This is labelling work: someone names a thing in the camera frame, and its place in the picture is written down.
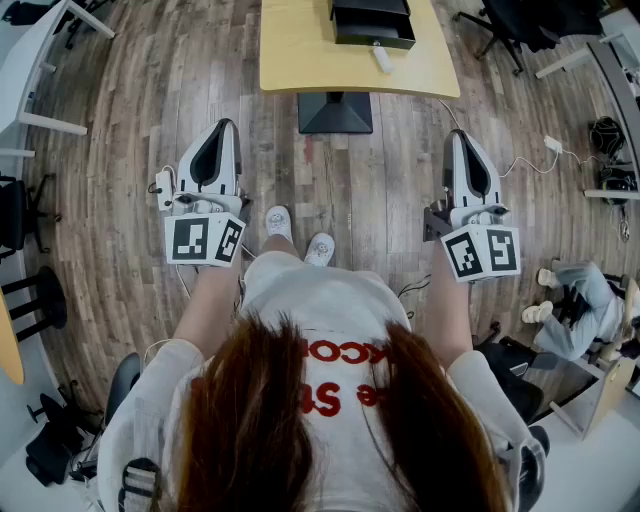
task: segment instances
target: shoe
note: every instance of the shoe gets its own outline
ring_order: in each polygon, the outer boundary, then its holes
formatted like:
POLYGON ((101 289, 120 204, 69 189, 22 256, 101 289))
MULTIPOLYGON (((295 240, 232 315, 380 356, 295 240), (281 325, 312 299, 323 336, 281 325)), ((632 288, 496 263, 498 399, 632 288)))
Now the shoe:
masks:
POLYGON ((562 286, 562 283, 558 281, 555 273, 546 268, 538 270, 538 284, 540 286, 547 286, 548 288, 560 288, 562 286))
POLYGON ((529 306, 522 312, 522 321, 525 324, 535 324, 543 322, 553 313, 553 302, 545 300, 539 306, 529 306))
POLYGON ((267 212, 267 234, 282 235, 293 243, 291 235, 291 216, 284 206, 273 206, 267 212))
POLYGON ((311 239, 304 262, 314 267, 326 267, 335 249, 336 243, 331 235, 318 233, 311 239))

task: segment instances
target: parquet floor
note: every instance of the parquet floor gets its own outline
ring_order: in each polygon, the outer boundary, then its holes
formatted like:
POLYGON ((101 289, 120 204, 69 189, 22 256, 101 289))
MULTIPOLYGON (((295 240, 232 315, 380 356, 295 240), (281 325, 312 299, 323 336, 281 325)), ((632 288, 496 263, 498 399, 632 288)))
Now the parquet floor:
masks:
MULTIPOLYGON (((451 21, 457 10, 476 12, 478 0, 434 0, 434 7, 462 91, 449 104, 501 173, 515 156, 547 168, 553 155, 545 134, 581 158, 591 154, 587 123, 612 113, 595 70, 533 76, 583 39, 538 54, 525 49, 527 70, 515 78, 500 45, 483 62, 474 59, 487 32, 451 21)), ((172 334, 186 297, 164 261, 161 216, 147 186, 222 117, 240 130, 243 186, 255 200, 251 250, 265 238, 264 212, 280 203, 292 213, 301 252, 316 231, 327 230, 337 242, 333 264, 374 270, 395 291, 429 272, 422 209, 441 195, 442 147, 454 128, 440 103, 372 94, 372 135, 302 136, 295 95, 260 93, 259 0, 117 0, 109 9, 116 38, 85 32, 72 51, 58 42, 50 58, 58 71, 41 82, 34 105, 36 113, 88 126, 89 134, 32 128, 28 135, 37 157, 26 163, 25 178, 36 183, 55 172, 43 206, 64 216, 44 232, 49 256, 32 246, 25 251, 28 272, 47 263, 66 290, 67 327, 43 332, 61 382, 78 379, 84 399, 104 406, 118 362, 172 334)), ((499 320, 505 333, 531 342, 534 329, 522 325, 520 311, 543 299, 535 274, 554 257, 593 259, 603 271, 635 275, 638 205, 629 208, 632 239, 624 245, 610 208, 582 196, 596 170, 593 161, 584 167, 563 155, 549 174, 518 166, 502 180, 509 222, 520 228, 523 271, 473 287, 471 318, 481 338, 499 320)), ((418 332, 428 293, 402 297, 418 332)), ((554 397, 571 387, 565 370, 534 380, 554 397)))

